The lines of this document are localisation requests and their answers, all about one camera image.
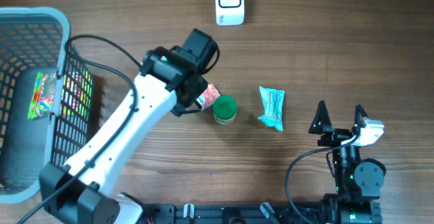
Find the orange white snack packet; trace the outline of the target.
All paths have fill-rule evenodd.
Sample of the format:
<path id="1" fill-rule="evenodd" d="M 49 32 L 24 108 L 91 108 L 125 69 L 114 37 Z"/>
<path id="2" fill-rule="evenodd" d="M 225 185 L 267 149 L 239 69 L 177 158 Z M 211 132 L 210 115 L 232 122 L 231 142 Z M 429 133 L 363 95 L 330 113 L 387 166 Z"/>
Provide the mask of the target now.
<path id="1" fill-rule="evenodd" d="M 208 107 L 212 106 L 215 102 L 215 100 L 220 97 L 221 94 L 217 87 L 210 83 L 208 84 L 207 88 L 202 92 L 201 95 L 198 96 L 196 103 L 197 106 L 201 109 L 207 109 Z"/>

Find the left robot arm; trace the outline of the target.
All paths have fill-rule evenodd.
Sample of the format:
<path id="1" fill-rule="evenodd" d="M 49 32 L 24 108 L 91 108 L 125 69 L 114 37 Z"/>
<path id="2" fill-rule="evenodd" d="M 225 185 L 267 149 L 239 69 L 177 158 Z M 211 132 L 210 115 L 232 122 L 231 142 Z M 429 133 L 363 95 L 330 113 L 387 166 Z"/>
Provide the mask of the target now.
<path id="1" fill-rule="evenodd" d="M 39 175 L 44 209 L 63 223 L 138 223 L 143 204 L 112 193 L 121 171 L 149 131 L 166 114 L 192 113 L 208 86 L 203 75 L 220 57 L 211 36 L 193 29 L 181 46 L 155 48 L 128 80 L 130 90 L 99 131 L 62 166 L 48 163 Z"/>

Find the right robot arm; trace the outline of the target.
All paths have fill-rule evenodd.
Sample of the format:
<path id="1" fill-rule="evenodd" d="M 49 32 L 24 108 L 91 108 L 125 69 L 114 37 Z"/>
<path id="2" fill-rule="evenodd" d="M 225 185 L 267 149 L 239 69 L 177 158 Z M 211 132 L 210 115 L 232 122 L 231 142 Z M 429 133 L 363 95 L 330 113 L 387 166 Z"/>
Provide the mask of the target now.
<path id="1" fill-rule="evenodd" d="M 319 223 L 381 224 L 380 189 L 387 169 L 378 160 L 362 159 L 359 150 L 373 145 L 384 133 L 384 124 L 371 119 L 361 105 L 355 108 L 355 122 L 350 129 L 332 126 L 326 103 L 319 102 L 309 128 L 319 134 L 318 145 L 332 154 L 328 166 L 336 184 L 336 193 L 327 193 L 321 201 Z"/>

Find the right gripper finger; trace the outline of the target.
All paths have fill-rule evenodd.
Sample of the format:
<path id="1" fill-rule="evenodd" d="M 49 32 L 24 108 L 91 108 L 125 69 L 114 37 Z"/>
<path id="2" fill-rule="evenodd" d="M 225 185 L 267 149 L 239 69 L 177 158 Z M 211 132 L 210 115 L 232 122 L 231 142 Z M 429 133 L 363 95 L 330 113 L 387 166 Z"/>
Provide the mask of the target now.
<path id="1" fill-rule="evenodd" d="M 355 106 L 355 119 L 354 119 L 354 128 L 364 128 L 365 127 L 365 118 L 367 117 L 367 113 L 363 109 L 361 104 Z"/>
<path id="2" fill-rule="evenodd" d="M 314 119 L 309 127 L 309 134 L 325 134 L 332 132 L 332 123 L 324 100 L 318 103 Z"/>

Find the teal tissue packet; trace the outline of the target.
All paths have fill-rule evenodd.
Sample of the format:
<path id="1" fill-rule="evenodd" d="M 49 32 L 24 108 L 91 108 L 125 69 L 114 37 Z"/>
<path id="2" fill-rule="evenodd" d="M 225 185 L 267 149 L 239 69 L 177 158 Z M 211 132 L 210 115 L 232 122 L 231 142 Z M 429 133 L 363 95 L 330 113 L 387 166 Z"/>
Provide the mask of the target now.
<path id="1" fill-rule="evenodd" d="M 283 132 L 283 102 L 285 97 L 284 90 L 259 87 L 264 114 L 258 117 L 266 126 L 274 127 Z"/>

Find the colourful gummy candy bag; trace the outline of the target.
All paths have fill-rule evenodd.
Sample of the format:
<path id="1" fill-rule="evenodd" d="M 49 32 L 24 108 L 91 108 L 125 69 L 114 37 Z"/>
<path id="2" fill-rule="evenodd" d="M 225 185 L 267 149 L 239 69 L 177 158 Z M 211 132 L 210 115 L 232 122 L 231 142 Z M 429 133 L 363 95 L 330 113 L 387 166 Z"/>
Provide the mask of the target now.
<path id="1" fill-rule="evenodd" d="M 28 119 L 47 117 L 54 108 L 56 93 L 56 73 L 38 72 L 28 109 Z"/>

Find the green lid jar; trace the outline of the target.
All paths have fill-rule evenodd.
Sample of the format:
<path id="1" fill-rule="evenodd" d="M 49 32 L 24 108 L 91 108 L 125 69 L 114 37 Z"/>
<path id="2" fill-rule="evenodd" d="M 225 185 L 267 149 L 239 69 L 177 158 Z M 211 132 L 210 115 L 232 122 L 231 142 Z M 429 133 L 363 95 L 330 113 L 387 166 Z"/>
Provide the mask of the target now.
<path id="1" fill-rule="evenodd" d="M 232 123 L 237 115 L 237 102 L 229 95 L 219 96 L 212 108 L 215 121 L 221 125 Z"/>

